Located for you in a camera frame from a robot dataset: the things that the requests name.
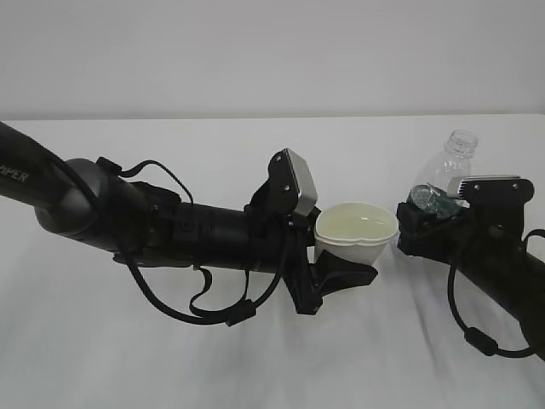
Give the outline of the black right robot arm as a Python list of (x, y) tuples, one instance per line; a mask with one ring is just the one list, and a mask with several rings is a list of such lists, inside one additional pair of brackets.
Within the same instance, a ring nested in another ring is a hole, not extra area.
[[(494, 223), (489, 213), (471, 208), (439, 219), (410, 202), (401, 202), (396, 217), (398, 248), (406, 256), (448, 266), (447, 302), (468, 344), (486, 356), (544, 356), (544, 262), (528, 252), (527, 237), (511, 232), (505, 217)], [(518, 321), (526, 347), (503, 349), (462, 318), (455, 299), (457, 274), (463, 274)]]

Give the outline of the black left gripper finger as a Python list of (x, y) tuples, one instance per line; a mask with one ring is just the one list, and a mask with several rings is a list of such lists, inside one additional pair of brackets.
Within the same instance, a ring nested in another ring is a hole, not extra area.
[(350, 262), (322, 251), (311, 265), (313, 289), (321, 296), (355, 287), (370, 285), (378, 276), (378, 271), (371, 265)]

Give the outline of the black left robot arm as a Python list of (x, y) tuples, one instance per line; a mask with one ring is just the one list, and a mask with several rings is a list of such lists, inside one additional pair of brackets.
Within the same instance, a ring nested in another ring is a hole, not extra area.
[[(236, 325), (284, 283), (298, 314), (316, 314), (330, 293), (369, 285), (377, 276), (371, 262), (350, 262), (325, 251), (307, 257), (316, 244), (318, 195), (303, 158), (290, 149), (275, 153), (267, 179), (242, 210), (182, 200), (178, 193), (136, 176), (107, 158), (65, 161), (31, 137), (1, 127), (1, 194), (30, 205), (48, 232), (112, 253), (129, 268), (145, 298), (161, 313), (193, 325)], [(211, 285), (213, 267), (246, 274), (272, 274), (256, 299), (242, 295), (232, 306), (187, 313), (162, 302), (142, 275), (143, 268), (197, 269)]]

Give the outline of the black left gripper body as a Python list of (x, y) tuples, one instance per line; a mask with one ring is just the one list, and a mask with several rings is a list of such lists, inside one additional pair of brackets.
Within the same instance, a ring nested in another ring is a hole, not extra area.
[(315, 244), (312, 228), (320, 209), (314, 206), (306, 216), (267, 215), (257, 206), (244, 207), (248, 223), (250, 271), (273, 272), (271, 284), (252, 302), (257, 309), (283, 282), (298, 314), (315, 315), (323, 304), (314, 289), (313, 268), (307, 249)]

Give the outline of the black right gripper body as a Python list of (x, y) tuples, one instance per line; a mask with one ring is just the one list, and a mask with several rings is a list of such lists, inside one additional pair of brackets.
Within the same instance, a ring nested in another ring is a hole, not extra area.
[(453, 228), (398, 248), (406, 256), (455, 264), (464, 273), (496, 265), (521, 273), (528, 270), (527, 241), (522, 238), (523, 209), (461, 210), (464, 216)]

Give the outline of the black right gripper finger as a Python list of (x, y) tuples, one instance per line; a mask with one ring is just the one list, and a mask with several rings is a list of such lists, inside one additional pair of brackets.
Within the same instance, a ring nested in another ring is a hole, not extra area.
[(397, 206), (396, 217), (399, 222), (398, 245), (403, 246), (412, 241), (429, 239), (443, 234), (447, 229), (456, 226), (464, 211), (458, 209), (452, 216), (439, 217), (436, 213), (427, 213), (410, 202), (401, 202)]

